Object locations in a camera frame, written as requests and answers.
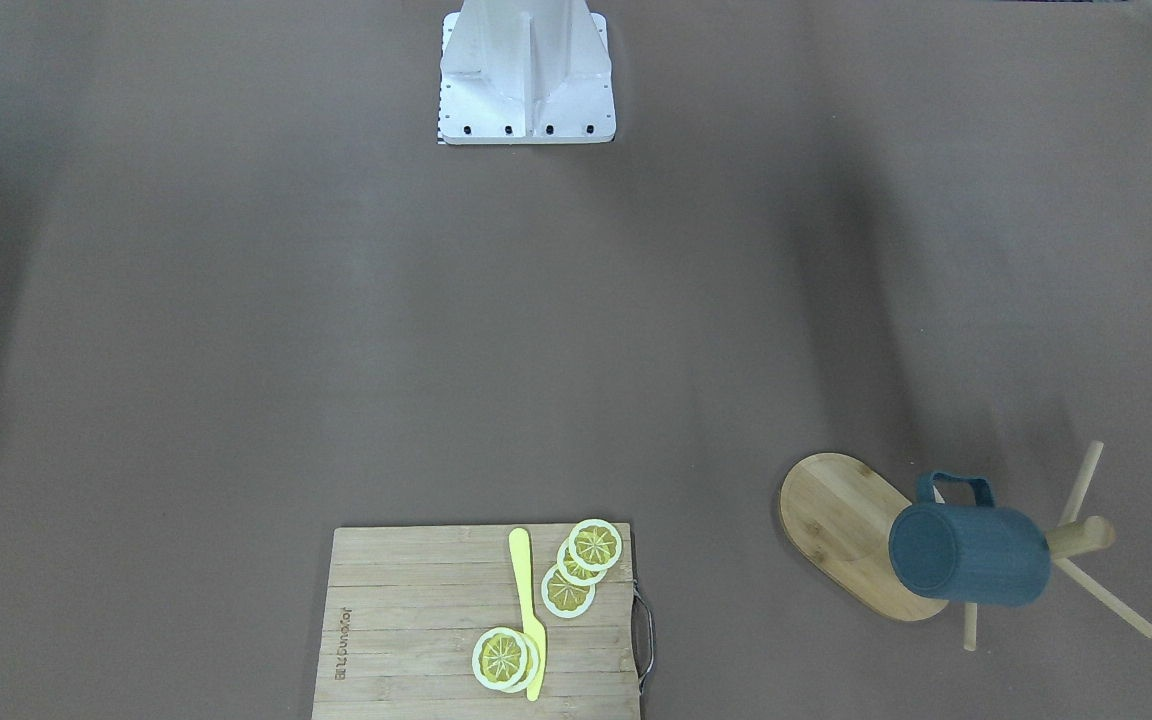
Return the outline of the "yellow plastic knife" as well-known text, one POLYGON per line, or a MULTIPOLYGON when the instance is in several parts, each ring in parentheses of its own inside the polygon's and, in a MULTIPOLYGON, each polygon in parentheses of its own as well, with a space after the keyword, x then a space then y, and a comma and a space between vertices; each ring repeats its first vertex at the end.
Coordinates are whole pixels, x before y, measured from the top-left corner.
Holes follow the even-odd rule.
POLYGON ((522 629, 526 638, 538 647, 536 655, 535 679, 526 684, 526 702, 538 702, 545 673, 547 673, 548 638, 547 629, 543 626, 535 611, 535 579, 532 579, 532 548, 529 529, 516 526, 511 529, 508 538, 509 561, 511 561, 511 573, 515 577, 516 591, 518 596, 520 616, 522 629))

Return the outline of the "wooden cutting board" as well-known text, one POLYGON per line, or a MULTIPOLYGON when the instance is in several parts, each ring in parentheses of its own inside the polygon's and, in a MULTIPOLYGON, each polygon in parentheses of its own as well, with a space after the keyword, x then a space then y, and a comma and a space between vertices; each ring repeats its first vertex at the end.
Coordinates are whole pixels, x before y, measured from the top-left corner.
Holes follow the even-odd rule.
POLYGON ((639 719, 657 660, 632 532, 584 615, 554 617, 541 579, 579 521, 340 528, 326 577, 314 719, 639 719), (538 702, 488 691, 471 670, 477 638, 524 632, 508 535, 531 537, 535 611, 547 629, 538 702))

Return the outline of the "lemon slice front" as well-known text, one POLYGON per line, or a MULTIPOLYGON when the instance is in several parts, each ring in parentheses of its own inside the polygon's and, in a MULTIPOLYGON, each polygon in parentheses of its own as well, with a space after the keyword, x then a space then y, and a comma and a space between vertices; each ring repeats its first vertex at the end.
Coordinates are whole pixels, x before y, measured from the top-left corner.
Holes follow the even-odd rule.
POLYGON ((495 626, 475 643, 471 670, 477 682, 488 691, 503 692, 524 674, 524 650, 516 632, 508 626, 495 626))

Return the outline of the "lemon slice middle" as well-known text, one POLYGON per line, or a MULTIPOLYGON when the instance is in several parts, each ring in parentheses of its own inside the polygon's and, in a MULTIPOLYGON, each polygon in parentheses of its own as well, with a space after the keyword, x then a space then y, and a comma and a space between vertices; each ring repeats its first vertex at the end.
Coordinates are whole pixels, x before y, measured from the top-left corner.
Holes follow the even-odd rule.
POLYGON ((593 585, 602 582, 605 574, 608 573, 607 569, 590 570, 585 566, 579 564, 579 562, 576 562, 568 539, 558 548, 556 566, 559 577, 562 577, 571 585, 576 585, 576 588, 593 588, 593 585))

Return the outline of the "wooden cup rack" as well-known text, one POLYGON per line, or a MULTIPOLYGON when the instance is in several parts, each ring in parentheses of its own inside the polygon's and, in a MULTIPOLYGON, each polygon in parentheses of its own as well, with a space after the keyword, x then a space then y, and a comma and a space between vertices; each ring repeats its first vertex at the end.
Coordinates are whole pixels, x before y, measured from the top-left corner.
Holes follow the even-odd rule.
MULTIPOLYGON (((1076 558, 1111 547, 1116 530, 1102 516, 1083 516, 1082 507, 1100 465, 1105 446, 1089 445, 1058 524, 1043 529, 1049 546, 1052 570, 1074 579, 1107 609, 1152 638, 1152 623, 1140 612, 1111 592, 1091 574, 1079 569, 1076 558)), ((846 589, 855 600, 882 617, 900 623, 922 623, 954 601, 932 600, 910 592, 893 573, 888 556, 890 526, 915 498, 897 488, 863 461, 836 452, 823 452, 796 462, 778 493, 778 515, 783 532, 814 568, 846 589)), ((982 602, 964 607, 963 647, 978 646, 982 602)))

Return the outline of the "dark blue cup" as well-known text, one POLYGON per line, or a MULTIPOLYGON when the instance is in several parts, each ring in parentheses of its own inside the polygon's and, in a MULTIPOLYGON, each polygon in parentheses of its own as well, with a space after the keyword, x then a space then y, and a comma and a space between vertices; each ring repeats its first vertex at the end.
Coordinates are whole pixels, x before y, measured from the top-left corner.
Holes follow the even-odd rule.
POLYGON ((984 477, 929 471, 890 526, 888 556, 900 583, 932 600, 1021 607, 1051 578, 1049 546, 1023 511, 996 505, 984 477))

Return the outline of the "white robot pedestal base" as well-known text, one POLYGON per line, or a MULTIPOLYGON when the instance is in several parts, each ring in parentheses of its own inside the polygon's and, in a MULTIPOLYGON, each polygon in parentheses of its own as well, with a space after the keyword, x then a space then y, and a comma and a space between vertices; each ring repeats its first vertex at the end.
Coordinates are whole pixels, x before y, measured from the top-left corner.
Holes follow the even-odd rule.
POLYGON ((585 1, 467 1, 442 20, 435 138, 575 145, 617 135, 608 23, 585 1))

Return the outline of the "lemon slice under knife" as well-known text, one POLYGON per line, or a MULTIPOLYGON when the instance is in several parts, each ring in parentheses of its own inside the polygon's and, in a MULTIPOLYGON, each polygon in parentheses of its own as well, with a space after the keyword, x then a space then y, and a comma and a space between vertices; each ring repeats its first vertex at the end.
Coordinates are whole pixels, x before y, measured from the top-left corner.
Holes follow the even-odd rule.
POLYGON ((516 632, 517 637, 521 639, 522 650, 524 650, 524 674, 520 676, 516 683, 508 685, 503 689, 505 694, 520 694, 526 691, 526 688, 536 679, 536 675, 540 670, 541 651, 535 639, 526 635, 526 632, 516 632))

